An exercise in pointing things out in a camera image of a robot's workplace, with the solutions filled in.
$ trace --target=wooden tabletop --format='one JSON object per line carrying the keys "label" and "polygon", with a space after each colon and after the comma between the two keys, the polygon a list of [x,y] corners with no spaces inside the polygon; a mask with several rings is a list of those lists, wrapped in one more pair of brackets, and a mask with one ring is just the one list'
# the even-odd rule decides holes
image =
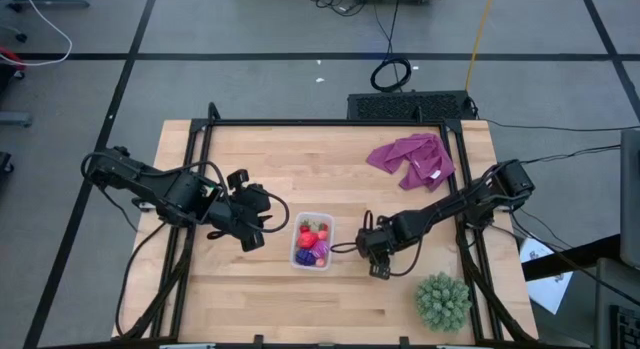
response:
{"label": "wooden tabletop", "polygon": [[[182,165],[189,124],[165,122],[155,167]],[[489,128],[484,121],[463,122],[463,128],[472,176],[479,177],[496,161]],[[263,334],[267,343],[397,344],[400,336],[408,336],[412,344],[473,343],[470,324],[457,334],[431,332],[413,304],[417,284],[430,274],[463,276],[453,219],[433,227],[424,239],[418,265],[405,277],[388,281],[370,277],[368,261],[357,252],[334,254],[325,272],[295,269],[289,263],[299,212],[332,215],[338,243],[354,240],[367,209],[374,216],[392,215],[449,195],[446,183],[434,192],[426,187],[402,190],[398,183],[406,173],[406,162],[394,175],[365,163],[376,147],[429,132],[438,134],[427,127],[214,127],[209,159],[225,176],[247,169],[251,182],[263,184],[289,204],[292,219],[280,232],[265,234],[265,246],[249,253],[229,236],[207,240],[211,227],[197,228],[179,340],[252,342],[255,334]],[[458,183],[463,183],[452,135],[450,142]],[[214,177],[209,171],[207,176]],[[273,203],[274,218],[267,226],[277,225],[283,212]],[[154,212],[142,214],[136,245],[158,224]],[[496,225],[511,230],[505,214],[496,213]],[[150,240],[132,265],[121,310],[123,328],[134,323],[158,290],[168,233],[166,229]],[[525,331],[537,337],[514,239],[491,229],[484,236],[497,295]],[[392,271],[407,268],[415,250],[394,255]],[[478,299],[483,331],[491,338],[479,291]],[[173,300],[168,300],[165,313],[172,312]],[[163,334],[169,331],[169,321],[164,320]]]}

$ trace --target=clear plastic container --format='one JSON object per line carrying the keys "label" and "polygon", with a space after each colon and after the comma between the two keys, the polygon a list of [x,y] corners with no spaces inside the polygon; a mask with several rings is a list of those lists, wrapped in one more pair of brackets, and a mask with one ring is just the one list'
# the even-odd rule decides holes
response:
{"label": "clear plastic container", "polygon": [[300,236],[300,224],[302,224],[302,222],[305,220],[308,220],[309,222],[316,222],[316,223],[322,222],[327,224],[329,226],[329,230],[328,230],[329,238],[327,238],[327,243],[329,244],[329,247],[333,245],[333,230],[335,228],[335,221],[333,220],[333,217],[331,215],[323,214],[323,213],[313,213],[313,212],[298,213],[298,216],[296,216],[295,227],[293,228],[293,239],[291,240],[291,254],[289,256],[289,261],[291,262],[291,265],[294,268],[316,270],[316,271],[327,270],[331,265],[331,254],[332,254],[331,250],[329,250],[329,252],[327,253],[327,256],[325,258],[325,264],[323,267],[318,267],[315,265],[305,266],[305,265],[300,265],[296,263],[296,252],[298,251],[298,237]]}

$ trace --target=white cable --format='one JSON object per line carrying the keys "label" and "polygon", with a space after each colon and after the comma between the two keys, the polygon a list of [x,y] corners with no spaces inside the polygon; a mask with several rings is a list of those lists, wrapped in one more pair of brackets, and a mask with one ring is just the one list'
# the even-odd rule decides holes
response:
{"label": "white cable", "polygon": [[32,0],[28,0],[29,3],[31,3],[31,6],[33,7],[33,10],[36,11],[36,13],[38,13],[38,15],[40,16],[40,18],[42,18],[42,20],[44,20],[47,24],[49,24],[53,29],[55,29],[58,33],[60,33],[60,35],[62,35],[65,39],[67,39],[67,41],[69,42],[69,49],[67,50],[67,53],[60,59],[57,60],[52,60],[52,61],[48,61],[48,62],[41,62],[41,63],[23,63],[23,62],[18,62],[18,61],[14,61],[11,60],[7,57],[5,57],[4,55],[0,54],[0,58],[4,59],[5,61],[14,64],[14,65],[24,65],[24,66],[44,66],[44,65],[50,65],[50,64],[58,64],[61,63],[63,61],[65,61],[67,59],[67,57],[69,56],[69,54],[71,54],[71,49],[73,49],[73,42],[71,41],[71,39],[69,39],[69,37],[67,36],[67,34],[65,34],[62,30],[58,29],[57,26],[53,25],[52,22],[49,21],[49,19],[45,18],[44,15],[42,15],[42,13],[40,13],[40,10],[38,10],[38,8],[36,7],[36,5],[33,3]]}

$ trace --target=floor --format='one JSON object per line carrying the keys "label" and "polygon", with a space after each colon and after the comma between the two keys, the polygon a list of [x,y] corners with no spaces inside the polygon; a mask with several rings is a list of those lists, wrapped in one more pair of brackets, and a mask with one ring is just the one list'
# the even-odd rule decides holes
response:
{"label": "floor", "polygon": [[[411,53],[417,67],[405,89],[464,87],[464,54],[472,51],[485,1],[401,4],[394,49]],[[378,4],[386,26],[392,4]],[[639,4],[495,0],[470,88],[481,117],[525,125],[638,124]],[[13,153],[16,167],[0,196],[0,340],[7,348],[25,341],[74,205],[84,215],[39,343],[110,336],[133,233],[95,191],[83,205],[79,163],[96,144],[125,145],[151,162],[162,122],[203,117],[209,101],[224,118],[344,118],[348,94],[373,92],[369,75],[379,57],[367,54],[386,50],[371,5],[351,18],[309,0],[91,0],[89,8],[44,13],[73,39],[74,54],[63,64],[28,70],[1,102],[3,110],[35,118],[28,129],[0,127],[0,150]],[[0,21],[29,35],[18,44],[0,34],[0,43],[24,58],[52,58],[66,49],[32,10],[3,9]],[[494,125],[492,137],[499,159],[619,142],[616,132]],[[531,165],[537,189],[526,208],[572,245],[617,233],[618,161],[613,151]],[[530,218],[521,221],[555,241]],[[573,302],[561,307],[568,318],[589,319],[592,313],[572,311],[584,303]],[[545,313],[539,317],[543,336],[555,338]]]}

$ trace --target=purple fruit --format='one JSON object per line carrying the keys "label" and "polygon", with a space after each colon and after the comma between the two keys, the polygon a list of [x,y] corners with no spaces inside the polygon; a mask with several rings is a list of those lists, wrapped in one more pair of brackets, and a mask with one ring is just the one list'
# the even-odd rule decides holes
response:
{"label": "purple fruit", "polygon": [[300,249],[296,253],[296,263],[304,266],[312,266],[316,264],[316,257],[311,254],[309,249]]}
{"label": "purple fruit", "polygon": [[318,240],[311,247],[311,254],[313,254],[313,256],[318,259],[324,258],[325,256],[327,256],[328,252],[329,252],[329,244],[327,244],[327,242],[324,240]]}

